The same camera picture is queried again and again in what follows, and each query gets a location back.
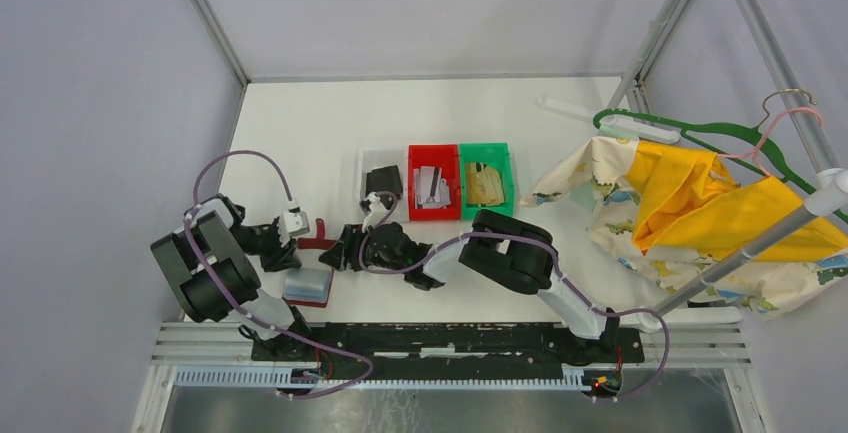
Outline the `red leather card holder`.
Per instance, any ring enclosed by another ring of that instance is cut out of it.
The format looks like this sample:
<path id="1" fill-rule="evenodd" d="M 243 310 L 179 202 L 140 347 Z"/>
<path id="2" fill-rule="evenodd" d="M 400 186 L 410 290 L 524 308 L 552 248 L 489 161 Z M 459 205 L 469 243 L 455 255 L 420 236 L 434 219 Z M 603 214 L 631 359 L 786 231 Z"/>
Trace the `red leather card holder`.
<path id="1" fill-rule="evenodd" d="M 322 218 L 315 220 L 314 237 L 299 237 L 296 245 L 299 252 L 329 250 L 336 241 L 326 237 L 326 225 Z M 282 297 L 289 303 L 312 308 L 326 308 L 329 303 L 335 270 L 321 263 L 318 267 L 301 266 L 290 269 L 283 279 Z"/>

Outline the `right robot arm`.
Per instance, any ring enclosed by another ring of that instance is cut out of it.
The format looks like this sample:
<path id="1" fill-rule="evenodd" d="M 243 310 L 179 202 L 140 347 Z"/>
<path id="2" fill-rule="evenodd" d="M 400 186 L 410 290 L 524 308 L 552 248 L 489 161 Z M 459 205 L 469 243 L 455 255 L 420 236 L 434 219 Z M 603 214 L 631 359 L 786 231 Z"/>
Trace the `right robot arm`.
<path id="1" fill-rule="evenodd" d="M 539 298 L 562 320 L 585 358 L 602 361 L 618 346 L 620 320 L 559 272 L 552 235 L 491 210 L 479 211 L 470 231 L 441 244 L 416 242 L 386 218 L 370 226 L 348 225 L 319 261 L 337 270 L 401 276 L 423 291 L 475 272 L 513 293 Z"/>

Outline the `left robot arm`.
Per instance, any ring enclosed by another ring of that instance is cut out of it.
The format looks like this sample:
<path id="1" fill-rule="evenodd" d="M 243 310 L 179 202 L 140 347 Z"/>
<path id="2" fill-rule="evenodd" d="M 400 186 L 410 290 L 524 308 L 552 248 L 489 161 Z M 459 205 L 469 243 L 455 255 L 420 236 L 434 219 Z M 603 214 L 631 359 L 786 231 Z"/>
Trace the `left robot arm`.
<path id="1" fill-rule="evenodd" d="M 183 225 L 150 245 L 150 251 L 186 316 L 196 322 L 235 321 L 256 343 L 272 344 L 290 360 L 306 358 L 314 334 L 287 300 L 263 289 L 257 269 L 299 268 L 297 242 L 281 218 L 245 223 L 246 209 L 217 194 L 188 209 Z"/>

